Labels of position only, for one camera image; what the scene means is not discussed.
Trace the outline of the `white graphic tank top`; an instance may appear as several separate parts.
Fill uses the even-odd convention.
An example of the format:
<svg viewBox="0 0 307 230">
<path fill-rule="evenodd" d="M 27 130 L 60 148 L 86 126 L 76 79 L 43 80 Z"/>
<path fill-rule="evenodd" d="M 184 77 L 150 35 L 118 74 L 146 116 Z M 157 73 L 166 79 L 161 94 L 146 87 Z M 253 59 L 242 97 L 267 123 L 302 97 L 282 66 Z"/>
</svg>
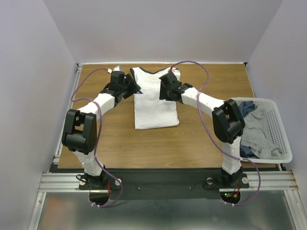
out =
<svg viewBox="0 0 307 230">
<path fill-rule="evenodd" d="M 136 83 L 141 87 L 134 94 L 134 124 L 136 130 L 174 127 L 179 124 L 176 102 L 163 101 L 160 96 L 160 77 L 170 67 L 150 72 L 141 67 L 130 69 Z"/>
</svg>

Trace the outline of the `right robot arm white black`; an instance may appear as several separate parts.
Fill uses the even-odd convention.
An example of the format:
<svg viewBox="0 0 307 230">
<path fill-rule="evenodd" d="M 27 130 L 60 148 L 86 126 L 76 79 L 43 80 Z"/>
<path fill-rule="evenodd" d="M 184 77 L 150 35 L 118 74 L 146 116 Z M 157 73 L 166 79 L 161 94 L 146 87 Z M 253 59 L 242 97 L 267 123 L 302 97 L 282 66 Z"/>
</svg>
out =
<svg viewBox="0 0 307 230">
<path fill-rule="evenodd" d="M 205 113 L 213 121 L 215 136 L 222 147 L 216 147 L 223 154 L 221 183 L 226 187 L 236 184 L 243 173 L 240 157 L 240 141 L 245 127 L 237 103 L 208 96 L 192 85 L 180 82 L 174 73 L 169 72 L 160 79 L 160 100 L 179 102 L 198 109 L 199 115 Z"/>
</svg>

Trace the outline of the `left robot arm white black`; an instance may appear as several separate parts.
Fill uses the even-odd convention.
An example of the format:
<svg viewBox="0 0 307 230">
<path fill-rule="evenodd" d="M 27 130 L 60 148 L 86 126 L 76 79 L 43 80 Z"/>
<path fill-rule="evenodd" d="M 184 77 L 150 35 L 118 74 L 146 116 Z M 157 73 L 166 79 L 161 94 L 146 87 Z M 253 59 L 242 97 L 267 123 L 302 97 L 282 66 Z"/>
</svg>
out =
<svg viewBox="0 0 307 230">
<path fill-rule="evenodd" d="M 112 70 L 110 82 L 95 99 L 88 98 L 89 103 L 84 107 L 67 111 L 61 142 L 83 166 L 84 174 L 77 176 L 81 186 L 101 189 L 107 184 L 105 166 L 96 153 L 102 131 L 102 115 L 140 90 L 130 74 Z"/>
</svg>

